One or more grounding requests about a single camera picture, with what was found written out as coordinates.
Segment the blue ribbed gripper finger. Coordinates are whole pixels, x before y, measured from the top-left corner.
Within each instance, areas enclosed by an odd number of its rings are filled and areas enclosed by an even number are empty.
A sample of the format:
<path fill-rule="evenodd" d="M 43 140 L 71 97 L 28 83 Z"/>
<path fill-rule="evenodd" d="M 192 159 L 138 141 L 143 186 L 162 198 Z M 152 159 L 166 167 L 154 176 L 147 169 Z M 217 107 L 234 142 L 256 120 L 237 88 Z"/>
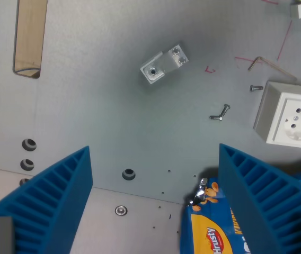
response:
<path fill-rule="evenodd" d="M 92 186 L 84 147 L 0 200 L 0 217 L 13 220 L 15 252 L 70 253 Z"/>
<path fill-rule="evenodd" d="M 301 253 L 301 182 L 225 144 L 218 180 L 251 253 Z"/>

